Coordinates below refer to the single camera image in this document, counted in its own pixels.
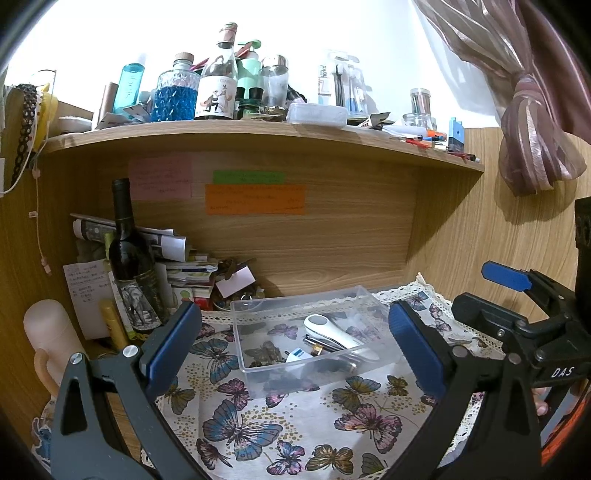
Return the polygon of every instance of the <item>pink curtain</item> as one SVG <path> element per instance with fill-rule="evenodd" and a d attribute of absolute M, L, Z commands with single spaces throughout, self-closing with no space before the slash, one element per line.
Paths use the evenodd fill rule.
<path fill-rule="evenodd" d="M 563 128 L 591 140 L 589 85 L 535 7 L 528 0 L 414 1 L 451 51 L 486 74 L 504 134 L 499 171 L 513 193 L 551 190 L 556 180 L 579 177 L 587 165 Z"/>

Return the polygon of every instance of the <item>wooden shelf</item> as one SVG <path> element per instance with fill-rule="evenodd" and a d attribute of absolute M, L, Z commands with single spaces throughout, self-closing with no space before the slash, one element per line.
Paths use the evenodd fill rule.
<path fill-rule="evenodd" d="M 124 125 L 84 134 L 50 138 L 43 153 L 92 147 L 93 152 L 157 153 L 165 151 L 265 151 L 387 160 L 418 167 L 466 168 L 484 165 L 418 148 L 384 132 L 353 132 L 308 125 L 255 121 L 197 120 Z"/>

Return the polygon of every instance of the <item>screw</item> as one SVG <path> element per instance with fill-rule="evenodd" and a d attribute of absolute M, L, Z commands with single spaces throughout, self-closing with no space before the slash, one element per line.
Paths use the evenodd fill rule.
<path fill-rule="evenodd" d="M 510 353 L 509 362 L 511 362 L 513 365 L 519 365 L 521 363 L 521 357 L 517 355 L 517 353 Z"/>
<path fill-rule="evenodd" d="M 76 352 L 70 357 L 70 363 L 72 365 L 79 364 L 80 362 L 82 362 L 82 354 L 80 352 Z"/>
<path fill-rule="evenodd" d="M 128 345 L 123 349 L 123 356 L 131 358 L 139 352 L 139 349 L 135 345 Z"/>
<path fill-rule="evenodd" d="M 464 358 L 468 356 L 468 349 L 462 345 L 456 345 L 454 348 L 452 348 L 452 353 L 458 358 Z"/>

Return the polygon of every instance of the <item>dark wine bottle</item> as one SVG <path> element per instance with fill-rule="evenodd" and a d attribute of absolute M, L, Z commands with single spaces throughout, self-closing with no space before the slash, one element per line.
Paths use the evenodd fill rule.
<path fill-rule="evenodd" d="M 113 205 L 117 232 L 109 247 L 109 261 L 129 322 L 139 340 L 168 320 L 168 310 L 158 293 L 154 257 L 135 227 L 129 179 L 113 180 Z"/>

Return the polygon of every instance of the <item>black chain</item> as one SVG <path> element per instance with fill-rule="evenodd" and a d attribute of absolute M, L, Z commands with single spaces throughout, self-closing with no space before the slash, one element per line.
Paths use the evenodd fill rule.
<path fill-rule="evenodd" d="M 28 142 L 31 132 L 33 130 L 33 123 L 35 121 L 35 108 L 37 106 L 37 88 L 34 85 L 22 83 L 15 87 L 24 94 L 22 102 L 22 122 L 21 133 L 18 138 L 17 157 L 14 160 L 14 170 L 12 171 L 11 187 L 17 182 L 19 173 L 22 170 L 23 162 L 28 154 Z"/>

